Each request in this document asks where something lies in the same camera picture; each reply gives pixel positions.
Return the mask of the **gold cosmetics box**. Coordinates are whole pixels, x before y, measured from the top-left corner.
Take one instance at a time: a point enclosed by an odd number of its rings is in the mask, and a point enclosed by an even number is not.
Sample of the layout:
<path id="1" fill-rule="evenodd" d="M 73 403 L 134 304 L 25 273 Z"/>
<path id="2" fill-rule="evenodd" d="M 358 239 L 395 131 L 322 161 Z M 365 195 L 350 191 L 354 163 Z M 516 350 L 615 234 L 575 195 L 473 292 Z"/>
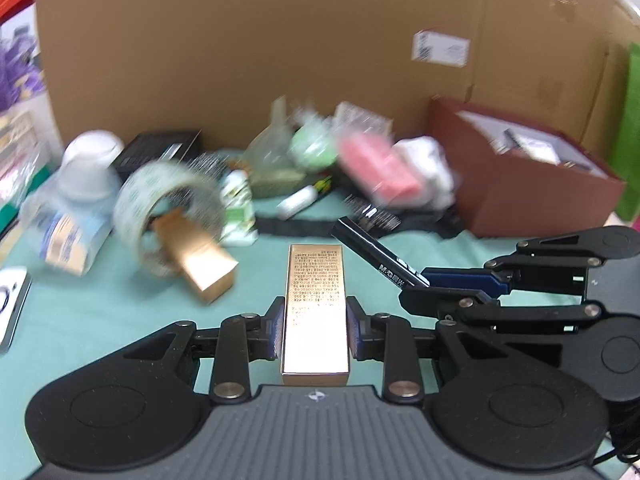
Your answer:
<path id="1" fill-rule="evenodd" d="M 287 386 L 347 384 L 350 356 L 340 245 L 290 246 L 280 371 Z"/>

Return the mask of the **black marker pen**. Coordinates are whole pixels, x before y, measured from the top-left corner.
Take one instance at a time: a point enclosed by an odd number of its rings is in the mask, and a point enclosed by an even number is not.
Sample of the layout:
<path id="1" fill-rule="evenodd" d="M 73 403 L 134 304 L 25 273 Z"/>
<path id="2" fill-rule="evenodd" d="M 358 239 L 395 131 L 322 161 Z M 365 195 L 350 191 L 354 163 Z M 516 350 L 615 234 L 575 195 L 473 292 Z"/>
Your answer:
<path id="1" fill-rule="evenodd" d="M 347 217 L 334 222 L 331 234 L 400 289 L 429 288 L 430 281 Z"/>

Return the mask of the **small gold box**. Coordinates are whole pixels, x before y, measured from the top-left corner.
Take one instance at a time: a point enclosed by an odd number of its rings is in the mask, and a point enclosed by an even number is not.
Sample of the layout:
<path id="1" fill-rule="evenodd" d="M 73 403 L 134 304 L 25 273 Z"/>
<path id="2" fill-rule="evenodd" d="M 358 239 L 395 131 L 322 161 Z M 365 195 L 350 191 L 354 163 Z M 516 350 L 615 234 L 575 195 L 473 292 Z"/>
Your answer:
<path id="1" fill-rule="evenodd" d="M 238 262 L 181 209 L 156 218 L 152 230 L 204 304 L 211 304 L 234 285 Z"/>

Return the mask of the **dark red storage box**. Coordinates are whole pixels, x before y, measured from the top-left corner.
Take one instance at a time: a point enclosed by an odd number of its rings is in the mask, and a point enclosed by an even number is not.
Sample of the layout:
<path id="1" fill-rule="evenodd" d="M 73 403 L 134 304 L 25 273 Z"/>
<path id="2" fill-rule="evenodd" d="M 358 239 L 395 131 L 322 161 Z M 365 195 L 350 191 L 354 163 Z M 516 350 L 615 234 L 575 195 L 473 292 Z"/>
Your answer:
<path id="1" fill-rule="evenodd" d="M 497 151 L 509 130 L 549 142 L 560 162 L 517 148 Z M 625 182 L 563 133 L 486 106 L 435 98 L 426 133 L 458 177 L 456 207 L 478 237 L 560 235 L 603 226 Z"/>

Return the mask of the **green tote bag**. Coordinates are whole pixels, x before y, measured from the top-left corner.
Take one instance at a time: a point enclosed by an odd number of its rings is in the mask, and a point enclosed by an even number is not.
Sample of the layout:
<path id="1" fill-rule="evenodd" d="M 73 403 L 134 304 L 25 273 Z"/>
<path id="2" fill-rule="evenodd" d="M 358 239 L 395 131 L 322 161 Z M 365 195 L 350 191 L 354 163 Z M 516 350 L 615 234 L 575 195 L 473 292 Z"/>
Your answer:
<path id="1" fill-rule="evenodd" d="M 639 45 L 632 44 L 623 114 L 610 156 L 610 166 L 626 183 L 616 214 L 627 222 L 639 215 L 639 65 Z"/>

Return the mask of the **white green small bottle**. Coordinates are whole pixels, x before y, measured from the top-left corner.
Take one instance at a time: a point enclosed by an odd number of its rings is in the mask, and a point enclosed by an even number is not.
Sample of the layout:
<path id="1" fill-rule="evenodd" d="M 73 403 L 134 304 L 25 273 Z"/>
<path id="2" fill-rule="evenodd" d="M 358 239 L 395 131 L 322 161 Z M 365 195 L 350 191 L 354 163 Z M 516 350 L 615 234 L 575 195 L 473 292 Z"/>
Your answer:
<path id="1" fill-rule="evenodd" d="M 221 181 L 220 200 L 224 205 L 221 243 L 226 247 L 253 245 L 258 231 L 253 194 L 245 171 L 232 170 Z"/>

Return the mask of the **white crumpled plastic bag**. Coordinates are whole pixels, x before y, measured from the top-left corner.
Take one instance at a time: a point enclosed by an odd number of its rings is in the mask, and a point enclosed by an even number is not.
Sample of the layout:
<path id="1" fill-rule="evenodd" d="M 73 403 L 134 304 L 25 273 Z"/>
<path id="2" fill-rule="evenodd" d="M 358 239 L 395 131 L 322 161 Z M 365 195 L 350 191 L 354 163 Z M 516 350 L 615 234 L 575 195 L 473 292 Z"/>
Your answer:
<path id="1" fill-rule="evenodd" d="M 454 204 L 457 177 L 451 171 L 444 150 L 430 136 L 396 142 L 393 149 L 427 187 L 426 206 L 445 210 Z"/>

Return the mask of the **white lip balm tube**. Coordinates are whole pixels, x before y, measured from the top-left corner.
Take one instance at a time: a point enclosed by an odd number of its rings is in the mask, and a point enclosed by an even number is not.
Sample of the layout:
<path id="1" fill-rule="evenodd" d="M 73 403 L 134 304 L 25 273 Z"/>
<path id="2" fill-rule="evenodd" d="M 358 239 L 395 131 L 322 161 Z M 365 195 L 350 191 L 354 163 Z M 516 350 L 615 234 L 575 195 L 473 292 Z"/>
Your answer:
<path id="1" fill-rule="evenodd" d="M 313 185 L 307 185 L 301 188 L 277 204 L 277 217 L 281 220 L 293 218 L 296 214 L 299 214 L 312 205 L 318 196 L 319 193 Z"/>

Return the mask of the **glass flask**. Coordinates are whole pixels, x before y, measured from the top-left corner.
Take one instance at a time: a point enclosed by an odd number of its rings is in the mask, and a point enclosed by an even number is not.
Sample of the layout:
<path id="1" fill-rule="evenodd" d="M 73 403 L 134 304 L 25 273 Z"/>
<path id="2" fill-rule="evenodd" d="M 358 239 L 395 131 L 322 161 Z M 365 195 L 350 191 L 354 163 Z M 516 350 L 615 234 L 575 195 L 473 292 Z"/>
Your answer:
<path id="1" fill-rule="evenodd" d="M 290 154 L 292 137 L 286 99 L 279 96 L 271 103 L 269 125 L 250 142 L 243 155 L 255 198 L 290 195 L 303 186 L 306 174 Z"/>

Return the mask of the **pink sponge in bag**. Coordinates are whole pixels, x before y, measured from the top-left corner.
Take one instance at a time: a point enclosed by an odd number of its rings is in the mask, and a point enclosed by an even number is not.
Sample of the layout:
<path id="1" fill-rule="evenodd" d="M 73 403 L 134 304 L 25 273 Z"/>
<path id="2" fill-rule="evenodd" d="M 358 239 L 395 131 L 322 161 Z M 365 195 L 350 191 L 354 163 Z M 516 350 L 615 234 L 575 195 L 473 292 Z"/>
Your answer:
<path id="1" fill-rule="evenodd" d="M 376 206 L 412 208 L 431 198 L 427 183 L 394 151 L 382 134 L 346 134 L 337 143 L 337 162 Z"/>

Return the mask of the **green round container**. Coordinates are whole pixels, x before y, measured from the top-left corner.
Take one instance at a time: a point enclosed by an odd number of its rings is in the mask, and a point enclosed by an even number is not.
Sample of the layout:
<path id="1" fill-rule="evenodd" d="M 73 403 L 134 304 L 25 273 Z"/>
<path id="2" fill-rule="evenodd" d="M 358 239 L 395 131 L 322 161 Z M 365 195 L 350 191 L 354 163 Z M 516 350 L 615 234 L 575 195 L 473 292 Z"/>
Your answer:
<path id="1" fill-rule="evenodd" d="M 331 129 L 318 120 L 303 124 L 292 136 L 290 154 L 297 166 L 307 170 L 323 170 L 337 159 L 335 138 Z"/>

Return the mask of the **clear jar white lid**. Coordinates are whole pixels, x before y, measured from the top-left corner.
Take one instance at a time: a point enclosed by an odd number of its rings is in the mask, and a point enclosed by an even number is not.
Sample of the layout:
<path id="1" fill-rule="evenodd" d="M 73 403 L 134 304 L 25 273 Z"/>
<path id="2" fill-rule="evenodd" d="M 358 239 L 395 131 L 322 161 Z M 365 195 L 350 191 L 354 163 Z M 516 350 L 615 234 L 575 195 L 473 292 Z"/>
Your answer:
<path id="1" fill-rule="evenodd" d="M 61 167 L 22 203 L 26 240 L 48 266 L 76 276 L 92 267 L 113 227 L 122 180 L 112 162 L 123 149 L 109 131 L 81 133 L 65 149 Z"/>

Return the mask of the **black flat box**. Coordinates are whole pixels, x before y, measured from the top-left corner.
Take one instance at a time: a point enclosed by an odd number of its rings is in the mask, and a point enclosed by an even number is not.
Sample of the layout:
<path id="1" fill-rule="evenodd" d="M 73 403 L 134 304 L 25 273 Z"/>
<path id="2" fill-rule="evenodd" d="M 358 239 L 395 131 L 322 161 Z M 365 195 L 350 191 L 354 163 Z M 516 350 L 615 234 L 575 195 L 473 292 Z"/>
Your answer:
<path id="1" fill-rule="evenodd" d="M 203 151 L 200 129 L 160 130 L 139 133 L 112 161 L 111 167 L 125 182 L 140 167 L 157 159 L 190 162 Z"/>

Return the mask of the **white card at edge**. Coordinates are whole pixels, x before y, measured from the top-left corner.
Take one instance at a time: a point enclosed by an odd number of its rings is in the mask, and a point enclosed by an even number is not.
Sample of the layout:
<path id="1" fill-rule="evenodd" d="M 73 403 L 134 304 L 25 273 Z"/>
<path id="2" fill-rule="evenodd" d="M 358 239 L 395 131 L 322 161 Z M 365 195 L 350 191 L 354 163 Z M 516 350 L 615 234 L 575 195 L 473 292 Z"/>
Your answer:
<path id="1" fill-rule="evenodd" d="M 18 320 L 32 286 L 26 266 L 8 266 L 0 271 L 0 352 L 11 347 Z"/>

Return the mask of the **large cardboard box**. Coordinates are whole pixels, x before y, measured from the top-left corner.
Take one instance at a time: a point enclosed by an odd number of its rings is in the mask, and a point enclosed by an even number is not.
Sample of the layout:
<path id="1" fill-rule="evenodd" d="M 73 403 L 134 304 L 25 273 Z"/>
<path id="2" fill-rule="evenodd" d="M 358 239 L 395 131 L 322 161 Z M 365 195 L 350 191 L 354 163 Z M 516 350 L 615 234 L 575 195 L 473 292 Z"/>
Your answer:
<path id="1" fill-rule="evenodd" d="M 271 103 L 351 102 L 422 129 L 449 96 L 580 138 L 616 0 L 36 0 L 61 136 L 198 128 L 245 146 Z M 416 32 L 471 41 L 468 64 L 411 59 Z"/>

